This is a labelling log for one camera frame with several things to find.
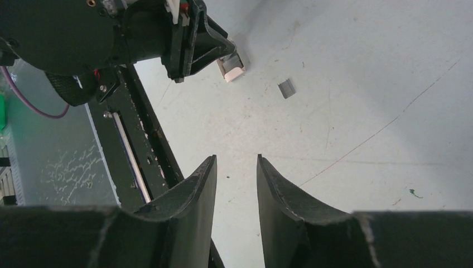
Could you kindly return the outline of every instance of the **screw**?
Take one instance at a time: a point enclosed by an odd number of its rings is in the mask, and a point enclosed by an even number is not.
[[[11,47],[13,47],[13,48],[17,48],[17,47],[20,46],[20,43],[18,43],[18,41],[16,41],[16,40],[13,39],[13,38],[8,39],[8,40],[7,40],[7,43],[8,43]]]
[[[95,0],[87,0],[86,3],[89,7],[95,7]]]

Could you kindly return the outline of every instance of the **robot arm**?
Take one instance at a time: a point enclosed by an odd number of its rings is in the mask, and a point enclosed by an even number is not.
[[[165,0],[129,6],[122,0],[1,1],[0,65],[23,59],[78,106],[109,95],[97,73],[116,66],[161,58],[168,77],[180,83],[235,51],[202,0],[182,0],[176,13]]]

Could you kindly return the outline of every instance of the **concrete floor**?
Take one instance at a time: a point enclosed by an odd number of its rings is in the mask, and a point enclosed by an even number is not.
[[[174,84],[159,59],[136,68],[184,175],[218,156],[228,268],[264,267],[260,153],[347,212],[473,208],[471,1],[206,3],[249,59],[244,77],[227,84],[214,63]]]

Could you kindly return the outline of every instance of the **scratch on floor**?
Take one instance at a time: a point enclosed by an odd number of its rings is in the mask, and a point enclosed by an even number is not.
[[[351,151],[349,151],[348,153],[346,153],[344,156],[342,156],[341,158],[339,158],[338,160],[336,160],[334,163],[332,163],[330,166],[328,166],[327,168],[323,169],[321,172],[317,173],[315,176],[311,177],[310,179],[306,180],[304,183],[302,183],[301,185],[299,185],[299,187],[303,186],[304,184],[308,183],[309,181],[311,181],[312,179],[316,178],[317,176],[319,176],[320,174],[322,174],[323,172],[325,172],[327,169],[333,167],[335,164],[337,164],[338,162],[340,162],[343,158],[345,158],[347,155],[349,155],[350,153],[352,153],[353,151],[355,151],[356,149],[358,149],[361,145],[365,144],[367,141],[371,140],[374,136],[376,136],[377,134],[379,134],[380,132],[382,132],[384,129],[386,129],[389,125],[391,125],[392,123],[394,123],[394,121],[396,121],[401,115],[404,114],[404,112],[406,112],[407,108],[409,108],[409,106],[411,106],[412,103],[414,103],[422,94],[424,94],[426,91],[428,91],[433,85],[435,85],[436,82],[438,82],[444,75],[446,75],[448,73],[448,71],[450,71],[458,62],[460,61],[460,59],[458,59],[445,73],[443,73],[439,78],[437,78],[437,80],[435,80],[435,82],[433,82],[433,84],[431,84],[429,87],[427,87],[422,93],[420,93],[417,97],[415,97],[414,100],[412,100],[407,106],[406,108],[402,111],[402,113],[398,116],[396,116],[395,119],[393,119],[391,122],[389,122],[389,124],[387,124],[386,126],[384,126],[383,128],[381,128],[378,132],[376,132],[375,134],[373,134],[371,137],[369,137],[368,139],[366,139],[364,142],[362,142],[361,144],[359,144],[357,147],[355,147],[354,149],[352,149]]]
[[[398,203],[400,202],[400,199],[398,201],[396,201],[396,203],[392,204],[392,205],[397,205]]]
[[[171,106],[172,103],[174,103],[175,100],[177,100],[179,98],[179,96],[181,96],[181,93],[184,92],[184,90],[181,90],[179,91],[179,93],[177,94],[177,96],[174,97],[174,99],[172,99],[172,101],[170,101],[167,106],[164,106],[163,109],[167,109],[167,107]]]
[[[416,99],[418,99],[420,96],[422,96],[422,94],[424,94],[426,91],[428,91],[433,85],[435,85],[436,82],[438,82],[444,75],[446,75],[448,73],[448,71],[450,71],[458,62],[460,61],[460,59],[458,61],[456,61],[445,73],[443,73],[437,80],[435,80],[435,82],[433,82],[428,88],[426,88],[421,94],[419,94],[414,100],[412,100],[409,105],[407,105],[407,107],[402,111],[403,113],[407,110],[407,108],[409,108],[409,106],[411,106],[411,104],[413,102],[416,101]]]
[[[325,153],[327,153],[327,146],[329,145],[329,138],[330,138],[330,131],[332,129],[332,104],[330,100],[330,85],[329,85],[329,118],[328,118],[328,123],[329,123],[329,130],[327,131],[327,141],[325,142],[325,149],[324,149],[324,156]]]
[[[315,176],[311,177],[310,179],[308,179],[307,181],[305,181],[303,184],[299,185],[299,187],[303,186],[304,184],[308,183],[310,180],[312,180],[313,178],[319,176],[320,174],[322,174],[323,172],[325,172],[327,169],[331,168],[332,166],[334,166],[335,164],[337,164],[338,162],[340,162],[340,160],[342,160],[343,158],[345,158],[347,155],[349,155],[351,152],[355,151],[356,149],[358,149],[358,147],[360,147],[361,145],[365,144],[367,141],[371,140],[374,136],[376,136],[379,132],[383,131],[385,128],[387,128],[389,125],[391,125],[394,121],[396,121],[397,119],[399,118],[399,116],[397,116],[394,120],[392,120],[391,122],[389,122],[389,124],[387,124],[386,126],[384,126],[383,128],[381,128],[378,132],[376,132],[375,134],[373,134],[371,137],[367,138],[364,142],[360,143],[357,147],[353,148],[351,151],[347,152],[344,156],[342,156],[341,158],[339,158],[337,161],[335,161],[333,164],[331,164],[330,166],[328,166],[326,169],[322,170],[321,172],[317,173]]]
[[[299,21],[294,22],[294,27],[292,29],[292,37],[291,37],[291,40],[289,42],[289,45],[284,47],[282,50],[286,50],[292,45],[292,41],[294,40],[294,36],[296,35],[297,28],[299,28],[300,25],[301,25],[301,23]]]
[[[160,106],[160,103],[161,103],[162,99],[164,99],[164,96],[166,95],[167,90],[168,90],[169,87],[171,86],[171,83],[172,83],[172,80],[171,80],[171,81],[169,82],[169,84],[167,85],[166,90],[164,90],[164,94],[163,94],[163,96],[161,97],[160,102],[158,102],[158,105],[156,105],[156,108],[158,108],[158,107]]]
[[[319,161],[319,162],[334,162],[336,159],[323,159],[315,157],[293,157],[293,156],[279,156],[279,155],[266,155],[266,157],[276,157],[281,159],[290,160],[305,160],[305,161]],[[448,166],[444,163],[422,163],[422,162],[392,162],[392,161],[359,161],[359,160],[341,160],[340,163],[349,164],[365,164],[365,165],[407,165],[407,166]]]

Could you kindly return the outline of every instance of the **cable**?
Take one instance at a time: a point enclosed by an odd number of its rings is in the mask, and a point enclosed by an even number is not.
[[[7,80],[8,84],[10,85],[10,87],[12,88],[13,92],[15,93],[15,95],[31,110],[33,110],[35,113],[41,115],[41,116],[44,116],[46,118],[50,118],[50,119],[59,119],[59,118],[63,118],[66,114],[67,114],[67,111],[69,110],[69,104],[66,105],[66,108],[64,109],[64,111],[60,114],[60,115],[57,115],[57,116],[53,116],[53,115],[50,115],[50,114],[47,114],[41,110],[39,110],[38,108],[36,108],[33,104],[31,104],[31,102],[29,102],[25,96],[20,92],[20,90],[17,88],[17,86],[15,85],[12,77],[10,76],[10,73],[8,72],[7,68],[5,66],[0,66],[0,69],[2,69],[2,73],[3,73],[3,76],[5,76],[5,79]]]

